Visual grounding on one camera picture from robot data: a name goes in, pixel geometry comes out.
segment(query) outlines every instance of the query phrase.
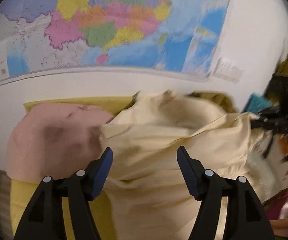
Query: cream cloth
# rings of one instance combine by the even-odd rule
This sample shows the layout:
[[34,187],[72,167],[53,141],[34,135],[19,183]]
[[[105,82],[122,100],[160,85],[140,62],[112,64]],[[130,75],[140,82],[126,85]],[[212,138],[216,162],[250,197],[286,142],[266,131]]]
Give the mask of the cream cloth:
[[[187,240],[200,202],[189,195],[176,160],[184,145],[189,155],[220,176],[248,178],[247,153],[262,137],[251,130],[252,114],[227,114],[204,99],[164,93],[139,94],[137,102],[101,127],[101,146],[114,161],[104,186],[112,203],[118,240]],[[216,239],[222,239],[227,199],[223,199]]]

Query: yellow cloth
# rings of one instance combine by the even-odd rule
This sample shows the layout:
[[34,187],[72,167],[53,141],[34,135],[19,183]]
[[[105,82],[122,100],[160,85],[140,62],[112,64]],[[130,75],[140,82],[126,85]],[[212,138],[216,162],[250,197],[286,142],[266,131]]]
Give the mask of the yellow cloth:
[[192,97],[203,98],[210,100],[219,106],[221,106],[228,113],[236,113],[236,109],[234,108],[233,101],[230,96],[223,93],[216,92],[197,92],[194,91],[190,94]]
[[[247,153],[263,134],[250,129],[251,118],[255,115],[226,113],[205,99],[139,94],[134,106],[102,125],[102,148],[114,152],[104,191],[117,239],[189,238],[200,202],[190,196],[177,164],[181,145],[220,176],[244,175],[262,196],[259,182],[245,166]],[[226,210],[224,199],[216,240],[223,237]]]
[[41,103],[67,103],[67,104],[79,104],[85,106],[100,106],[103,110],[108,111],[114,115],[119,114],[124,110],[131,102],[132,97],[94,97],[94,98],[68,98],[68,99],[55,99],[44,100],[25,103],[24,107],[28,113],[31,109]]
[[[15,234],[20,219],[24,210],[35,192],[38,184],[21,182],[17,180],[11,181],[11,198],[10,198],[10,213],[12,230]],[[63,203],[63,217],[67,240],[75,239],[71,216],[69,215],[68,198],[62,198]],[[89,202],[92,215],[101,236],[102,240],[115,240],[114,225],[111,216],[111,203],[107,195],[102,194],[97,197],[93,202]]]

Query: orange region on map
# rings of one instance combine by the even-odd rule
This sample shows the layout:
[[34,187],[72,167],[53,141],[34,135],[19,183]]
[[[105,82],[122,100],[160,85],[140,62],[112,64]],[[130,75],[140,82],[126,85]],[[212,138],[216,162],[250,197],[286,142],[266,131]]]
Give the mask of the orange region on map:
[[105,22],[105,12],[101,5],[90,7],[88,11],[77,11],[73,18],[78,18],[79,27],[99,26]]
[[152,8],[144,6],[133,6],[130,15],[130,28],[133,31],[140,31],[142,24],[149,17],[155,17]]

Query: screw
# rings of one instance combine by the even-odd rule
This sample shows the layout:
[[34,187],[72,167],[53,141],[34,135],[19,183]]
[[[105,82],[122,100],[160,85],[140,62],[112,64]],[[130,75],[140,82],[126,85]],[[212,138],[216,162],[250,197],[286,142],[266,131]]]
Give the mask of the screw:
[[85,171],[84,170],[79,170],[78,172],[76,172],[76,175],[79,176],[79,177],[82,177],[85,175]]
[[214,172],[212,170],[205,170],[205,175],[211,177],[214,175]]
[[244,176],[238,177],[238,180],[239,180],[241,183],[245,183],[245,182],[247,181],[247,179],[246,179]]
[[48,183],[52,180],[52,178],[50,176],[46,176],[44,179],[43,179],[43,182],[45,183]]

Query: pink region on map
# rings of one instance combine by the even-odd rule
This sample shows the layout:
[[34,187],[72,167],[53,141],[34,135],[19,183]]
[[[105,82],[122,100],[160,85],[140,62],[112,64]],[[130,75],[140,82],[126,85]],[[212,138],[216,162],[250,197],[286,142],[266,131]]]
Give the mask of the pink region on map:
[[146,37],[147,35],[157,31],[159,25],[160,21],[156,20],[155,17],[148,17],[143,21],[140,30],[144,33],[144,37]]
[[108,60],[108,55],[107,54],[105,54],[105,55],[100,55],[100,56],[98,56],[97,57],[97,59],[96,59],[96,62],[98,63],[98,64],[103,64],[103,63],[105,63],[107,60]]
[[128,4],[120,2],[108,3],[105,10],[105,21],[115,22],[114,27],[116,29],[128,27],[131,23],[131,11],[132,7]]
[[51,13],[52,20],[50,25],[45,30],[51,41],[51,45],[55,49],[63,49],[63,43],[74,42],[84,37],[84,33],[80,32],[79,19],[73,17],[71,21],[65,21],[62,14],[59,11],[53,11]]

